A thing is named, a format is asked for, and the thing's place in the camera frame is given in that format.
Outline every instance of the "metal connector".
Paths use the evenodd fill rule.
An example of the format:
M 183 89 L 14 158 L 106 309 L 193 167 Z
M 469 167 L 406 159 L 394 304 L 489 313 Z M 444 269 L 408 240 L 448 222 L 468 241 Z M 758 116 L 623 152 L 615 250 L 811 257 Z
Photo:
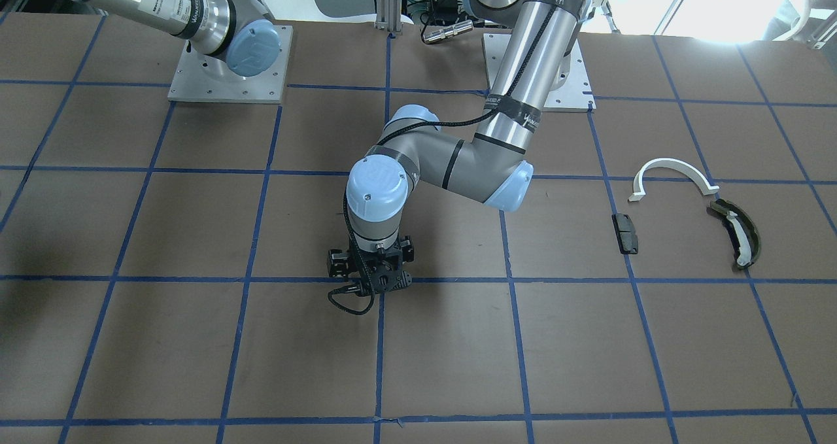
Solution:
M 426 35 L 424 35 L 424 42 L 425 44 L 436 44 L 437 42 L 441 42 L 442 40 L 450 39 L 451 37 L 460 35 L 461 33 L 470 32 L 472 30 L 473 21 L 468 19 L 466 21 L 462 21 L 461 23 L 456 23 L 447 27 L 442 27 L 442 29 L 435 30 L 431 33 L 427 33 Z

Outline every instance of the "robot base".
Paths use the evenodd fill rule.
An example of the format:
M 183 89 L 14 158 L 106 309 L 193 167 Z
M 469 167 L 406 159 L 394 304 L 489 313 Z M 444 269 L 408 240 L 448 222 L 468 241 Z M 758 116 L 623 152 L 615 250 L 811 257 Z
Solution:
M 182 102 L 280 104 L 294 29 L 290 25 L 275 27 L 282 41 L 279 57 L 267 71 L 251 78 L 239 77 L 227 68 L 226 63 L 198 54 L 186 44 L 171 80 L 168 99 Z
M 507 33 L 484 33 L 482 36 L 483 50 L 485 51 L 485 70 L 488 73 L 489 86 L 494 85 L 494 78 L 500 70 L 500 62 L 509 45 L 511 35 Z M 563 86 L 553 90 L 547 96 L 547 102 L 543 105 L 544 112 L 587 112 L 592 106 L 596 108 L 596 101 L 592 98 L 590 78 L 587 75 L 587 68 L 584 66 L 584 59 L 581 56 L 581 48 L 578 42 L 573 45 L 570 52 L 572 66 L 567 74 Z

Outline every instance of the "white metal plate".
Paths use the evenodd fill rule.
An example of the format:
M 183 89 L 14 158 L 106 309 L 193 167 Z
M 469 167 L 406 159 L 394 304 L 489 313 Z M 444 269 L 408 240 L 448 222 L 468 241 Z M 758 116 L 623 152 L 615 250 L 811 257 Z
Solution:
M 186 44 L 171 80 L 168 99 L 182 102 L 280 104 L 294 28 L 290 25 L 275 27 L 281 40 L 279 57 L 267 71 L 250 78 L 239 77 L 220 60 L 187 51 L 189 48 Z
M 508 47 L 511 35 L 508 33 L 484 33 L 482 36 L 485 51 L 485 71 L 488 74 L 489 86 L 494 85 L 494 78 L 500 70 L 500 62 Z M 586 112 L 592 106 L 596 108 L 596 100 L 592 97 L 590 78 L 581 48 L 578 42 L 573 45 L 570 53 L 572 66 L 563 86 L 547 95 L 547 102 L 543 105 L 545 112 Z

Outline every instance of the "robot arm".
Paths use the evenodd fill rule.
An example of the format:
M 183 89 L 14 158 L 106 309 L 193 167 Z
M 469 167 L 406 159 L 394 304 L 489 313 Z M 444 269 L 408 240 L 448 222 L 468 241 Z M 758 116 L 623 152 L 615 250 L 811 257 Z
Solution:
M 72 0 L 186 39 L 198 53 L 254 77 L 279 55 L 280 39 L 257 0 Z
M 329 274 L 347 277 L 358 271 L 360 280 L 330 292 L 334 304 L 337 293 L 374 298 L 409 286 L 401 263 L 412 259 L 413 246 L 409 237 L 400 238 L 398 228 L 401 209 L 419 180 L 502 211 L 515 211 L 526 194 L 534 172 L 523 159 L 526 147 L 576 39 L 584 0 L 470 0 L 472 8 L 475 1 L 500 20 L 510 11 L 517 15 L 485 113 L 469 122 L 437 122 L 420 105 L 395 113 L 377 145 L 349 174 L 344 212 L 350 248 L 329 252 Z M 473 123 L 479 126 L 471 142 L 440 131 L 440 126 Z

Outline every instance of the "grid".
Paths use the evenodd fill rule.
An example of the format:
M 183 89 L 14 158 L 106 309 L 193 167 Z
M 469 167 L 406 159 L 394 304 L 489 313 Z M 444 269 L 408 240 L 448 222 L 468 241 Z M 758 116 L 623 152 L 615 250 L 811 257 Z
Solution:
M 6 15 L 0 18 L 0 24 L 6 19 Z M 14 274 L 14 273 L 3 273 L 0 274 L 0 280 L 15 280 L 15 281 L 38 281 L 44 279 L 52 279 L 57 281 L 103 281 L 107 282 L 107 291 L 105 291 L 104 301 L 101 304 L 101 310 L 99 310 L 98 318 L 95 322 L 95 328 L 93 331 L 92 338 L 90 339 L 90 346 L 87 350 L 86 358 L 84 359 L 84 364 L 82 366 L 80 376 L 78 376 L 78 381 L 75 385 L 75 392 L 72 396 L 71 403 L 69 403 L 69 408 L 67 409 L 66 417 L 63 420 L 9 420 L 4 419 L 0 420 L 0 429 L 3 427 L 26 427 L 26 426 L 47 426 L 47 427 L 55 427 L 60 428 L 60 437 L 59 437 L 59 444 L 63 444 L 63 442 L 67 441 L 67 437 L 71 428 L 79 427 L 79 426 L 215 426 L 217 428 L 217 437 L 216 441 L 218 443 L 224 442 L 224 435 L 226 428 L 228 426 L 241 426 L 241 425 L 306 425 L 306 424 L 367 424 L 373 425 L 373 442 L 376 444 L 381 441 L 381 429 L 382 423 L 388 423 L 386 426 L 394 426 L 390 424 L 391 422 L 397 422 L 398 424 L 403 423 L 420 423 L 420 422 L 489 422 L 489 421 L 518 421 L 523 422 L 526 425 L 526 436 L 527 440 L 530 443 L 534 443 L 535 439 L 535 430 L 534 430 L 534 423 L 538 421 L 561 421 L 561 420 L 640 420 L 640 419 L 664 419 L 668 425 L 669 433 L 670 433 L 670 440 L 674 443 L 678 443 L 678 434 L 676 431 L 675 426 L 675 419 L 676 418 L 699 418 L 699 417 L 765 417 L 765 415 L 770 415 L 773 417 L 774 415 L 792 415 L 793 417 L 799 417 L 801 421 L 804 423 L 805 431 L 808 433 L 808 438 L 812 443 L 817 442 L 817 438 L 814 434 L 812 426 L 810 424 L 810 420 L 808 417 L 812 417 L 813 415 L 837 415 L 837 408 L 807 408 L 803 404 L 803 397 L 800 396 L 796 385 L 794 384 L 793 378 L 789 371 L 789 367 L 787 367 L 786 360 L 784 358 L 783 352 L 780 349 L 777 337 L 774 333 L 774 329 L 772 329 L 770 318 L 768 318 L 768 313 L 766 313 L 766 309 L 762 304 L 762 299 L 759 296 L 759 291 L 757 291 L 757 285 L 759 284 L 810 284 L 810 285 L 834 285 L 837 284 L 837 279 L 818 279 L 818 278 L 774 278 L 774 277 L 765 277 L 765 278 L 757 278 L 752 277 L 750 273 L 747 271 L 745 272 L 745 277 L 691 277 L 691 278 L 667 278 L 667 277 L 638 277 L 634 274 L 634 268 L 629 256 L 624 257 L 624 265 L 625 269 L 628 273 L 627 277 L 588 277 L 588 278 L 579 278 L 579 277 L 516 277 L 512 273 L 512 263 L 511 263 L 511 253 L 510 253 L 510 243 L 509 243 L 509 234 L 508 229 L 506 226 L 506 217 L 503 212 L 499 212 L 499 219 L 497 220 L 497 230 L 500 232 L 500 236 L 502 236 L 502 248 L 503 254 L 505 256 L 505 277 L 417 277 L 415 281 L 417 283 L 496 283 L 496 284 L 505 284 L 508 285 L 508 293 L 511 300 L 511 316 L 512 321 L 514 324 L 514 338 L 515 338 L 515 345 L 517 346 L 517 364 L 519 367 L 520 373 L 520 382 L 521 382 L 521 399 L 523 404 L 523 412 L 518 414 L 502 414 L 502 415 L 403 415 L 402 417 L 397 418 L 384 418 L 382 417 L 382 394 L 383 394 L 383 369 L 384 369 L 384 358 L 383 358 L 383 351 L 384 351 L 384 331 L 386 325 L 386 295 L 381 295 L 379 298 L 379 307 L 377 308 L 377 312 L 379 313 L 379 319 L 377 319 L 377 344 L 376 344 L 376 369 L 375 369 L 375 414 L 369 417 L 369 415 L 358 415 L 358 417 L 229 417 L 228 411 L 230 411 L 230 400 L 233 394 L 233 383 L 236 376 L 236 367 L 239 361 L 239 351 L 242 343 L 242 336 L 246 334 L 245 331 L 245 318 L 248 312 L 248 296 L 250 292 L 250 286 L 254 283 L 323 283 L 323 282 L 339 282 L 340 280 L 330 279 L 327 277 L 258 277 L 254 275 L 254 263 L 256 260 L 257 248 L 259 246 L 259 238 L 260 238 L 260 230 L 262 224 L 262 218 L 264 213 L 264 205 L 266 201 L 266 197 L 268 194 L 269 182 L 271 176 L 275 175 L 293 175 L 293 176 L 347 176 L 347 172 L 335 172 L 335 171 L 314 171 L 314 170 L 280 170 L 280 169 L 273 169 L 273 162 L 276 153 L 276 145 L 277 140 L 281 133 L 281 118 L 282 118 L 282 107 L 279 107 L 277 114 L 275 116 L 275 125 L 272 133 L 271 143 L 269 147 L 269 153 L 267 157 L 266 164 L 264 165 L 264 169 L 257 170 L 257 169 L 180 169 L 179 167 L 158 167 L 156 162 L 158 161 L 158 156 L 160 155 L 162 144 L 165 140 L 165 135 L 167 135 L 167 129 L 169 123 L 171 122 L 171 117 L 177 107 L 176 103 L 170 104 L 167 110 L 167 114 L 165 114 L 165 120 L 162 126 L 162 129 L 159 133 L 158 140 L 156 140 L 156 146 L 153 152 L 153 156 L 149 161 L 147 167 L 96 167 L 96 166 L 50 166 L 50 165 L 42 165 L 39 164 L 39 157 L 44 150 L 44 146 L 47 144 L 48 140 L 50 139 L 50 135 L 52 134 L 62 111 L 65 109 L 65 106 L 71 98 L 71 93 L 77 87 L 81 86 L 117 86 L 117 87 L 160 87 L 165 88 L 168 87 L 168 84 L 165 83 L 132 83 L 132 82 L 123 82 L 123 83 L 104 83 L 104 82 L 96 82 L 96 81 L 81 81 L 78 78 L 81 76 L 84 65 L 87 62 L 87 59 L 90 56 L 90 52 L 93 50 L 95 42 L 101 32 L 102 26 L 105 24 L 105 20 L 111 20 L 107 18 L 102 18 L 96 29 L 95 33 L 93 33 L 92 39 L 90 40 L 89 45 L 87 46 L 86 51 L 84 52 L 84 56 L 81 59 L 80 65 L 75 71 L 75 75 L 73 76 L 72 80 L 70 81 L 54 81 L 54 80 L 0 80 L 0 84 L 57 84 L 58 86 L 66 86 L 67 90 L 65 95 L 63 95 L 62 101 L 60 101 L 59 107 L 57 111 L 55 111 L 54 117 L 50 122 L 47 130 L 45 131 L 44 137 L 40 141 L 36 151 L 33 153 L 32 158 L 27 165 L 2 165 L 0 166 L 0 170 L 18 170 L 24 171 L 24 176 L 19 182 L 17 190 L 15 191 L 14 196 L 12 197 L 11 202 L 9 203 L 8 209 L 6 209 L 5 214 L 3 215 L 2 221 L 0 221 L 0 232 L 8 224 L 10 218 L 13 217 L 15 214 L 15 206 L 17 205 L 18 200 L 20 199 L 21 195 L 24 193 L 27 187 L 27 182 L 29 181 L 30 176 L 36 172 L 48 172 L 48 171 L 60 171 L 60 172 L 103 172 L 103 173 L 110 173 L 110 172 L 123 172 L 123 173 L 142 173 L 144 174 L 143 185 L 141 185 L 141 190 L 139 196 L 137 198 L 137 202 L 135 202 L 134 210 L 131 215 L 131 220 L 129 220 L 128 230 L 125 232 L 125 236 L 122 241 L 122 245 L 120 245 L 119 254 L 117 255 L 116 265 L 113 267 L 113 271 L 110 275 L 51 275 L 49 273 L 44 274 L 36 274 L 36 275 L 22 275 L 22 274 Z M 383 122 L 388 120 L 388 117 L 392 114 L 390 109 L 390 98 L 394 93 L 429 93 L 429 94 L 476 94 L 476 95 L 486 95 L 487 90 L 432 90 L 432 89 L 419 89 L 419 88 L 400 88 L 400 87 L 393 87 L 391 86 L 392 77 L 391 77 L 391 57 L 392 57 L 392 43 L 394 40 L 397 40 L 395 36 L 389 36 L 386 39 L 386 75 L 385 75 L 385 86 L 336 86 L 335 84 L 299 84 L 299 83 L 291 83 L 289 84 L 290 88 L 304 88 L 304 89 L 316 89 L 316 90 L 352 90 L 353 92 L 382 92 L 384 93 L 384 116 Z M 670 74 L 669 65 L 666 63 L 666 59 L 664 59 L 664 54 L 660 49 L 660 45 L 658 45 L 657 39 L 652 38 L 654 41 L 655 50 L 657 51 L 658 59 L 661 62 L 661 66 L 664 69 L 664 74 L 666 74 L 667 81 L 672 87 L 672 93 L 674 95 L 673 99 L 669 98 L 656 98 L 656 97 L 624 97 L 624 96 L 606 96 L 606 95 L 596 95 L 597 99 L 601 99 L 602 101 L 609 101 L 609 99 L 619 99 L 619 101 L 658 101 L 658 102 L 672 102 L 678 104 L 679 111 L 681 111 L 682 119 L 684 120 L 685 125 L 688 128 L 691 140 L 694 143 L 694 149 L 697 151 L 697 155 L 700 158 L 700 163 L 702 164 L 702 169 L 706 176 L 708 177 L 709 182 L 712 184 L 717 184 L 717 182 L 724 182 L 725 184 L 769 184 L 769 185 L 776 185 L 776 186 L 796 186 L 796 185 L 804 185 L 807 186 L 810 191 L 812 192 L 813 196 L 815 197 L 819 208 L 822 211 L 822 215 L 828 221 L 828 225 L 830 226 L 831 230 L 837 235 L 837 228 L 835 228 L 834 220 L 832 215 L 829 214 L 828 209 L 822 197 L 818 192 L 818 188 L 827 187 L 827 186 L 834 186 L 837 184 L 835 180 L 814 180 L 808 176 L 808 172 L 806 171 L 802 160 L 799 158 L 798 153 L 794 149 L 789 137 L 786 134 L 785 129 L 783 128 L 782 123 L 780 122 L 779 117 L 777 116 L 776 111 L 774 110 L 775 107 L 837 107 L 837 103 L 835 104 L 822 104 L 822 103 L 791 103 L 791 102 L 771 102 L 768 99 L 765 91 L 762 89 L 762 84 L 759 83 L 759 78 L 757 78 L 756 72 L 753 71 L 753 67 L 747 61 L 747 56 L 745 56 L 744 52 L 741 48 L 738 48 L 738 53 L 740 54 L 745 66 L 747 67 L 748 73 L 753 78 L 753 82 L 757 89 L 759 89 L 759 93 L 761 94 L 763 101 L 706 101 L 705 99 L 682 99 L 681 96 L 678 94 L 678 89 L 675 86 L 675 81 L 672 78 L 672 74 Z M 715 179 L 711 175 L 711 169 L 709 169 L 708 162 L 704 157 L 704 153 L 702 152 L 702 147 L 700 147 L 700 143 L 698 142 L 698 137 L 694 129 L 692 128 L 690 118 L 688 116 L 687 110 L 684 107 L 684 104 L 687 103 L 694 103 L 694 104 L 727 104 L 727 105 L 748 105 L 748 107 L 766 107 L 769 110 L 772 119 L 775 120 L 775 124 L 777 130 L 780 132 L 781 136 L 783 137 L 784 142 L 787 144 L 787 148 L 793 155 L 793 159 L 795 163 L 798 165 L 799 170 L 803 174 L 803 179 Z M 633 177 L 630 175 L 619 175 L 619 176 L 611 176 L 609 171 L 607 170 L 607 164 L 604 158 L 604 153 L 602 149 L 602 144 L 599 140 L 599 136 L 596 130 L 595 124 L 595 115 L 592 111 L 589 111 L 586 115 L 589 129 L 591 132 L 592 140 L 595 144 L 595 149 L 598 155 L 598 163 L 601 169 L 601 176 L 598 175 L 571 175 L 571 174 L 538 174 L 535 176 L 535 179 L 546 179 L 546 180 L 586 180 L 586 181 L 601 181 L 604 183 L 604 188 L 607 191 L 607 199 L 609 200 L 610 209 L 613 213 L 618 212 L 617 204 L 615 196 L 613 195 L 615 191 L 613 190 L 612 184 L 613 182 L 618 181 L 631 181 Z M 146 197 L 146 191 L 149 185 L 150 180 L 152 179 L 153 174 L 156 173 L 218 173 L 218 174 L 251 174 L 251 175 L 261 175 L 262 176 L 262 184 L 260 190 L 260 198 L 258 203 L 258 209 L 255 214 L 255 223 L 253 226 L 253 235 L 252 239 L 253 242 L 251 244 L 248 260 L 246 265 L 245 275 L 243 277 L 165 277 L 165 275 L 159 275 L 159 277 L 150 277 L 150 275 L 121 275 L 120 268 L 122 268 L 122 262 L 125 259 L 126 250 L 128 249 L 129 242 L 131 241 L 131 235 L 134 231 L 135 224 L 137 223 L 137 218 L 141 212 L 141 207 L 143 206 L 143 201 Z M 645 178 L 649 181 L 660 181 L 660 182 L 688 182 L 691 183 L 689 179 L 683 178 L 654 178 L 649 177 Z M 163 418 L 153 418 L 153 417 L 126 417 L 126 418 L 119 418 L 119 419 L 83 419 L 75 417 L 75 411 L 78 406 L 78 401 L 80 400 L 80 396 L 82 390 L 84 388 L 84 384 L 86 384 L 87 373 L 90 368 L 90 363 L 92 363 L 93 355 L 96 350 L 96 346 L 99 340 L 99 334 L 101 333 L 102 325 L 105 321 L 105 313 L 108 311 L 108 307 L 111 301 L 112 293 L 114 292 L 114 287 L 116 283 L 122 281 L 144 281 L 144 282 L 217 282 L 217 283 L 236 283 L 243 285 L 242 296 L 240 298 L 240 310 L 238 320 L 236 322 L 236 331 L 234 333 L 234 340 L 233 340 L 233 350 L 232 356 L 230 358 L 230 366 L 228 367 L 228 376 L 227 381 L 224 388 L 224 400 L 222 400 L 222 408 L 221 414 L 219 417 L 205 417 L 205 418 L 198 418 L 198 419 L 163 419 Z M 645 340 L 647 342 L 647 346 L 649 349 L 649 355 L 651 355 L 651 361 L 654 367 L 655 378 L 657 378 L 658 388 L 660 389 L 660 397 L 663 404 L 663 411 L 617 411 L 617 412 L 596 412 L 596 413 L 553 413 L 553 414 L 544 414 L 544 413 L 533 413 L 532 406 L 530 405 L 530 394 L 529 394 L 529 385 L 527 381 L 527 373 L 526 373 L 526 358 L 524 357 L 524 345 L 521 333 L 521 323 L 520 323 L 520 313 L 518 308 L 518 301 L 517 301 L 517 285 L 518 284 L 525 284 L 525 283 L 536 283 L 536 282 L 548 282 L 554 284 L 616 284 L 616 283 L 628 283 L 631 286 L 631 291 L 634 295 L 634 301 L 636 301 L 637 313 L 639 313 L 643 333 L 645 334 Z M 658 359 L 657 348 L 655 348 L 655 339 L 652 337 L 651 327 L 649 327 L 648 318 L 646 316 L 645 305 L 643 304 L 643 297 L 640 294 L 640 284 L 743 284 L 750 287 L 751 294 L 753 295 L 754 301 L 756 301 L 757 307 L 759 307 L 759 313 L 761 314 L 762 321 L 766 331 L 768 332 L 769 339 L 771 340 L 772 348 L 774 348 L 775 354 L 777 359 L 782 367 L 782 372 L 784 377 L 787 381 L 787 387 L 791 394 L 793 394 L 795 408 L 774 408 L 774 409 L 687 409 L 686 411 L 681 411 L 680 409 L 672 409 L 672 406 L 669 402 L 669 394 L 667 393 L 666 389 L 666 381 L 664 380 L 663 370 L 660 366 L 660 360 Z

